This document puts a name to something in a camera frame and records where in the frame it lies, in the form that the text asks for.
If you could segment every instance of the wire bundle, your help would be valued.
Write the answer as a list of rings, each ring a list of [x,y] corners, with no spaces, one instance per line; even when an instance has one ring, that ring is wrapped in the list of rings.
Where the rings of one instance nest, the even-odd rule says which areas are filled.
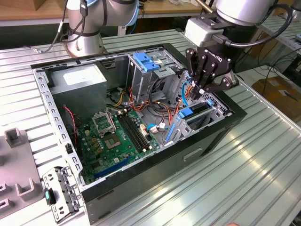
[[[75,125],[75,120],[74,120],[74,114],[70,111],[70,109],[66,106],[63,106],[63,109],[67,110],[72,118],[73,122],[73,129],[74,129],[74,136],[75,136],[75,144],[76,144],[76,139],[77,139],[77,134],[76,134],[76,125]]]

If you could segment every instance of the blue expansion slot clip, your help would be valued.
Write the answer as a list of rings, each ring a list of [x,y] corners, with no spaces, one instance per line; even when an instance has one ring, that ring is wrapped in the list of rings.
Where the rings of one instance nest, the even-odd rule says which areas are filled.
[[[104,176],[106,174],[109,174],[109,173],[117,170],[118,168],[127,165],[127,163],[128,163],[128,161],[129,161],[130,158],[131,158],[131,156],[127,157],[125,160],[117,163],[116,165],[113,165],[113,166],[111,166],[111,167],[109,167],[109,168],[107,168],[107,169],[105,169],[105,170],[103,170],[103,171],[101,171],[99,173],[94,174],[94,179],[101,178],[102,176]]]
[[[175,128],[175,124],[173,124],[172,127],[170,128],[170,131],[169,131],[169,133],[168,133],[168,135],[167,135],[167,137],[165,139],[165,142],[168,142],[168,140],[170,139],[170,136],[171,136],[174,128]]]
[[[155,64],[152,58],[146,55],[146,53],[134,53],[133,57],[146,72],[154,71],[160,68],[160,66]]]

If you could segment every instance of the blue pcie slot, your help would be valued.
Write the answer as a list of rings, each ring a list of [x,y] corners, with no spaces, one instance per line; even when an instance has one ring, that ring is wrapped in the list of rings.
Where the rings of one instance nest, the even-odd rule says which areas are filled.
[[[165,139],[166,142],[168,142],[168,140],[170,139],[170,136],[171,136],[174,128],[175,128],[175,124],[173,124],[172,127],[170,128],[170,131],[169,131],[169,133],[168,133],[168,135],[167,135],[167,137]]]
[[[94,179],[100,178],[100,177],[102,177],[102,176],[104,176],[106,174],[109,174],[109,173],[117,170],[120,167],[123,167],[123,166],[127,165],[127,163],[128,163],[128,161],[129,161],[130,158],[131,158],[131,156],[127,157],[125,160],[117,163],[116,165],[113,165],[113,166],[111,166],[111,167],[109,167],[109,168],[107,168],[107,169],[105,169],[105,170],[103,170],[103,171],[101,171],[99,173],[94,174]]]

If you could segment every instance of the aluminum workbench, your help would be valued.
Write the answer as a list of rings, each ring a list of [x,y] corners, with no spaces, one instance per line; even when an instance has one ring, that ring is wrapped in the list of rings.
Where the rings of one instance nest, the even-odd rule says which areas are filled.
[[[176,30],[103,39],[106,49],[172,43],[192,46]],[[45,54],[0,51],[0,128],[27,131],[40,177],[65,166],[31,64],[69,58],[61,44]],[[248,115],[203,159],[150,189],[95,225],[289,225],[301,210],[301,130],[243,82],[226,92]],[[0,225],[55,225],[45,199]],[[88,225],[84,209],[62,223]]]
[[[259,27],[261,30],[269,35],[272,35],[284,24],[285,19],[280,16],[269,16],[266,21]],[[291,22],[288,28],[280,34],[276,39],[291,50],[300,49],[297,51],[301,53],[301,42],[298,41],[295,36],[301,33],[301,21]]]

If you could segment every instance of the yellow cable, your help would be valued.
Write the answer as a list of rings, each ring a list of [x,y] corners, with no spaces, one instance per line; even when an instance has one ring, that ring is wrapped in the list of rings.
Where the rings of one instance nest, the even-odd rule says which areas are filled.
[[[115,105],[113,105],[114,107],[118,107],[119,105],[121,105],[122,97],[123,97],[123,92],[122,92],[121,95],[120,95],[120,99],[119,99],[118,103],[115,104]]]

